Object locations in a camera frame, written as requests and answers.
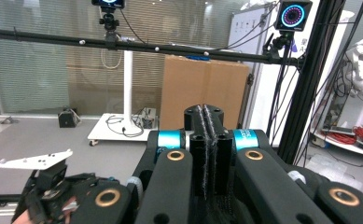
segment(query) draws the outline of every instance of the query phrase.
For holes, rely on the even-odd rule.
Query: gray floor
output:
[[[71,148],[73,156],[67,159],[67,175],[96,173],[114,176],[125,183],[132,175],[146,147],[145,142],[101,141],[89,146],[89,135],[97,120],[83,120],[76,128],[61,129],[56,119],[20,119],[0,132],[0,160],[65,151]],[[21,193],[29,174],[27,170],[0,169],[0,194]],[[0,217],[8,223],[10,217]]]

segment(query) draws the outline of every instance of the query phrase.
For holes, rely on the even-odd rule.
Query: brass ring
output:
[[[250,159],[250,160],[253,160],[253,161],[260,161],[263,159],[263,155],[262,153],[256,151],[256,150],[249,150],[249,151],[246,151],[245,152],[245,156]]]
[[[173,154],[179,154],[179,157],[173,157]],[[184,159],[184,153],[182,151],[171,151],[167,153],[167,159],[171,161],[181,161],[182,159]]]
[[[111,201],[105,202],[102,200],[103,196],[107,193],[113,194],[114,198]],[[96,197],[96,204],[100,207],[108,207],[116,203],[120,198],[120,192],[117,189],[105,189],[100,192]]]
[[[350,200],[345,200],[341,197],[338,196],[337,193],[344,193],[344,194],[347,194],[347,196],[350,197]],[[355,196],[354,193],[350,192],[349,190],[346,190],[346,189],[339,189],[339,188],[336,188],[336,189],[330,189],[329,190],[329,195],[335,199],[335,201],[337,201],[338,203],[342,203],[344,205],[348,205],[348,206],[357,206],[359,205],[359,199],[357,198],[357,196]]]

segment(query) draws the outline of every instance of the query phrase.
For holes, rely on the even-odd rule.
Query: white pole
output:
[[[133,52],[125,50],[124,59],[123,122],[127,127],[132,126]]]

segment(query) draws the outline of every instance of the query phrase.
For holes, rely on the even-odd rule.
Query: window blind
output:
[[[123,12],[146,42],[227,45],[232,12],[245,1],[129,0]],[[0,29],[104,39],[91,1],[0,0]],[[117,31],[135,37],[121,17]],[[83,115],[123,111],[123,51],[0,39],[0,113],[52,114],[64,106]],[[102,64],[102,54],[107,69]],[[164,55],[133,55],[133,111],[161,107]]]

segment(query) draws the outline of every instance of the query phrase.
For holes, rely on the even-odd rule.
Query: black metal frame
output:
[[[318,82],[320,81],[322,69],[325,65],[324,62],[328,57],[328,46],[331,45],[333,36],[335,36],[336,32],[336,26],[331,24],[336,24],[339,21],[344,3],[345,0],[321,1],[318,7],[312,35],[308,44],[309,48],[306,51],[307,53],[304,59],[307,63],[304,64],[300,71],[300,78],[293,93],[293,101],[289,108],[285,128],[278,149],[278,155],[288,164],[292,164],[294,162],[300,146],[300,141],[303,140],[301,138],[304,133],[304,128],[315,100]],[[362,13],[363,3],[361,4],[361,8],[356,16],[356,22],[353,29],[358,26]],[[328,43],[324,43],[324,45],[327,50],[322,51],[322,41],[326,40]],[[343,49],[340,54],[341,57],[344,53],[345,49]],[[335,70],[339,69],[339,65],[340,61],[338,60],[337,64],[334,64]]]
[[[253,63],[276,63],[281,64],[281,58],[273,58],[271,55],[244,54],[237,52],[220,51],[215,49],[196,49],[172,45],[143,44],[136,42],[117,41],[108,44],[105,40],[88,39],[82,37],[70,37],[61,35],[41,35],[27,32],[0,30],[0,39],[27,41],[45,44],[57,44],[75,47],[87,47],[96,49],[132,50],[149,53],[175,54],[179,56],[196,55],[209,56],[211,59],[222,61],[242,61]],[[290,65],[296,66],[297,59],[291,59]]]

